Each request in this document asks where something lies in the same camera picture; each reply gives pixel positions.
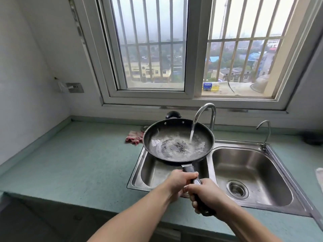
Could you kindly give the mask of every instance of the white wall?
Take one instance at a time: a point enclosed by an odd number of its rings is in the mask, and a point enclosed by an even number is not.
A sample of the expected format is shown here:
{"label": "white wall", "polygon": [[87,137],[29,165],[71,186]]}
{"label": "white wall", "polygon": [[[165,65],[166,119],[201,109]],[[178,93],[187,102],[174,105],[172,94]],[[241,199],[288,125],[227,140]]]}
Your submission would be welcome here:
{"label": "white wall", "polygon": [[[23,13],[32,28],[54,75],[65,82],[80,82],[85,93],[69,94],[67,100],[73,115],[125,119],[160,120],[167,110],[118,109],[102,107],[82,43],[78,36],[68,0],[19,0]],[[323,128],[323,51],[307,74],[306,83],[297,92],[289,107],[289,114],[228,113],[219,110],[216,124],[257,126],[269,119],[274,127],[302,129]],[[181,111],[192,119],[195,112]],[[209,114],[201,117],[209,121]]]}
{"label": "white wall", "polygon": [[16,0],[0,0],[0,164],[69,116]]}

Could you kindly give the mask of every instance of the small faucet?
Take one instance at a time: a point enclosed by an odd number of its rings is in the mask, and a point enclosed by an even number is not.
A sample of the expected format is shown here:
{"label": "small faucet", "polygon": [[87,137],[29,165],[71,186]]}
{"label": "small faucet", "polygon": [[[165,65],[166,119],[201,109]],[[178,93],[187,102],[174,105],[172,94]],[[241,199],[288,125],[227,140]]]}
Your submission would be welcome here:
{"label": "small faucet", "polygon": [[207,108],[211,108],[212,109],[212,116],[211,116],[211,123],[210,123],[210,130],[213,130],[213,126],[214,126],[214,122],[216,121],[216,107],[214,104],[212,103],[207,103],[204,104],[196,113],[194,120],[193,120],[193,124],[192,124],[192,131],[194,131],[195,129],[195,125],[196,123],[199,121],[199,118],[201,116],[201,114],[207,109]]}
{"label": "small faucet", "polygon": [[259,128],[263,123],[265,123],[265,122],[267,122],[267,124],[268,124],[268,130],[269,130],[269,131],[268,131],[268,134],[267,134],[267,137],[266,137],[266,139],[265,139],[264,143],[259,144],[259,145],[260,145],[261,150],[263,150],[263,151],[266,151],[266,147],[267,147],[267,140],[268,140],[268,138],[270,137],[270,133],[271,133],[271,129],[270,129],[270,121],[269,121],[269,120],[265,120],[265,121],[261,122],[261,123],[257,126],[257,128],[256,128],[256,130],[258,130],[258,128]]}

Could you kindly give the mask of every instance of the sink drain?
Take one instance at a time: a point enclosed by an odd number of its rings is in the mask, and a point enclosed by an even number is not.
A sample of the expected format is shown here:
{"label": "sink drain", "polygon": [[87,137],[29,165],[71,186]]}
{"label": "sink drain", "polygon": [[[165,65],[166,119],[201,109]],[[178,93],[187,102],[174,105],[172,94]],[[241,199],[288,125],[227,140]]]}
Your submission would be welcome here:
{"label": "sink drain", "polygon": [[227,183],[226,188],[229,193],[237,199],[246,199],[249,196],[249,191],[247,187],[236,180],[231,180]]}

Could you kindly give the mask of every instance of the wall socket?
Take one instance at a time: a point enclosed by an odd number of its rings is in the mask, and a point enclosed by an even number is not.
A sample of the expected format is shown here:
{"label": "wall socket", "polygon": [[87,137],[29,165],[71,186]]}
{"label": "wall socket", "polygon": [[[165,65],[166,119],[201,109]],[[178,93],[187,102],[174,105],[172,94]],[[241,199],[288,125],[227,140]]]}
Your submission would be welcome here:
{"label": "wall socket", "polygon": [[73,86],[73,88],[69,88],[68,91],[70,93],[83,93],[83,87],[80,83],[66,83],[67,87]]}

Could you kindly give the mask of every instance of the black frying pan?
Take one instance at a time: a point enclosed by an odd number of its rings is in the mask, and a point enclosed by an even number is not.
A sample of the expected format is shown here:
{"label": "black frying pan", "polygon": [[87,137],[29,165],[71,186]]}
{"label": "black frying pan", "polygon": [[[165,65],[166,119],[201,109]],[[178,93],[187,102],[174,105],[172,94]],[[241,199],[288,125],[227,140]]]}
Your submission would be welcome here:
{"label": "black frying pan", "polygon": [[[190,141],[192,123],[192,120],[181,119],[179,112],[171,111],[165,120],[154,123],[145,131],[143,145],[159,161],[181,165],[185,172],[195,172],[193,163],[206,158],[214,145],[214,136],[210,129],[197,123]],[[198,177],[191,182],[202,184]],[[208,208],[197,195],[195,199],[204,216],[215,215],[215,211]]]}

